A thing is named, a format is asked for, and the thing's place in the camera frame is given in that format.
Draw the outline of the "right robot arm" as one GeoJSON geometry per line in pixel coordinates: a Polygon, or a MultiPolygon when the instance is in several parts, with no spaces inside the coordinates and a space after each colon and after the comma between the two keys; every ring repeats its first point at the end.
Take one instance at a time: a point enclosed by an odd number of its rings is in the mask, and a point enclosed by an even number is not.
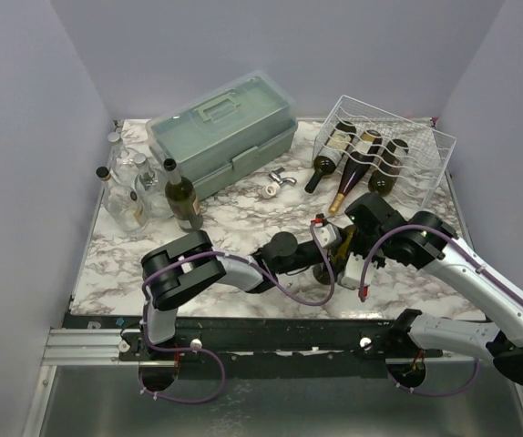
{"type": "Polygon", "coordinates": [[[390,259],[440,279],[488,318],[473,323],[404,310],[389,334],[402,357],[417,350],[451,351],[490,362],[523,386],[523,290],[487,264],[456,230],[429,211],[410,219],[383,197],[367,193],[345,209],[356,227],[352,252],[361,256],[358,297],[365,300],[371,268],[390,259]]]}

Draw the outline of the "dark green bottle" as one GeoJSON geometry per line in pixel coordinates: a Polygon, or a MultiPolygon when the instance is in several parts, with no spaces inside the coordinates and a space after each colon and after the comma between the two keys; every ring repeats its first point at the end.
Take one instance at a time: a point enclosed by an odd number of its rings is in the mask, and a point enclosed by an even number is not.
{"type": "Polygon", "coordinates": [[[192,182],[180,174],[174,159],[166,158],[163,167],[168,179],[165,196],[179,227],[187,232],[201,229],[203,216],[192,182]]]}

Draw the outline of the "green bottle black neck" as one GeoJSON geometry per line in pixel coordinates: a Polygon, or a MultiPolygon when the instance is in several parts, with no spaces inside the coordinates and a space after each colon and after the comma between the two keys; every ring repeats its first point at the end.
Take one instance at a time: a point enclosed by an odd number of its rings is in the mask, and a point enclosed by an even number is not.
{"type": "MultiPolygon", "coordinates": [[[[330,261],[335,281],[338,281],[338,277],[343,272],[348,260],[351,241],[354,237],[356,226],[349,225],[343,229],[338,228],[337,231],[339,232],[340,242],[327,250],[328,260],[330,261]]],[[[323,285],[331,284],[331,278],[324,263],[313,266],[313,276],[317,282],[323,285]]]]}

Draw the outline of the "clear bottle silver cap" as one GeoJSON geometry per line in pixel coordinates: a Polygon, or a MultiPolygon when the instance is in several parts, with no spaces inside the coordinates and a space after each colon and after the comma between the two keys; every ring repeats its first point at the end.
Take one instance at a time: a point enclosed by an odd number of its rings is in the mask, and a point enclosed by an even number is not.
{"type": "Polygon", "coordinates": [[[137,168],[134,187],[139,197],[155,219],[169,219],[172,211],[165,195],[168,182],[165,174],[152,166],[146,155],[138,153],[133,157],[137,168]]]}

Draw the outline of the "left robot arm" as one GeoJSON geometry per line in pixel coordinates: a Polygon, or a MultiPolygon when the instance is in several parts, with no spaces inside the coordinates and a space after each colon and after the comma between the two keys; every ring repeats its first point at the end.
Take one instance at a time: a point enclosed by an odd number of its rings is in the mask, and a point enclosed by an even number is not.
{"type": "Polygon", "coordinates": [[[140,261],[147,328],[140,348],[153,360],[171,351],[179,307],[215,283],[260,294],[279,283],[278,277],[322,264],[332,269],[326,251],[342,244],[343,230],[313,224],[313,239],[300,243],[290,232],[275,234],[247,257],[213,247],[204,230],[189,234],[146,254],[140,261]]]}

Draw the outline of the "clear bottle white label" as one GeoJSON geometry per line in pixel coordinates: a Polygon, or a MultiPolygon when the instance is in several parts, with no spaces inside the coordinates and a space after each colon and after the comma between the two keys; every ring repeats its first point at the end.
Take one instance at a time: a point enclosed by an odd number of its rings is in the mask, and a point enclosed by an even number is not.
{"type": "Polygon", "coordinates": [[[149,216],[137,192],[118,182],[107,167],[98,167],[96,175],[102,181],[102,202],[110,217],[127,233],[143,230],[148,224],[149,216]]]}

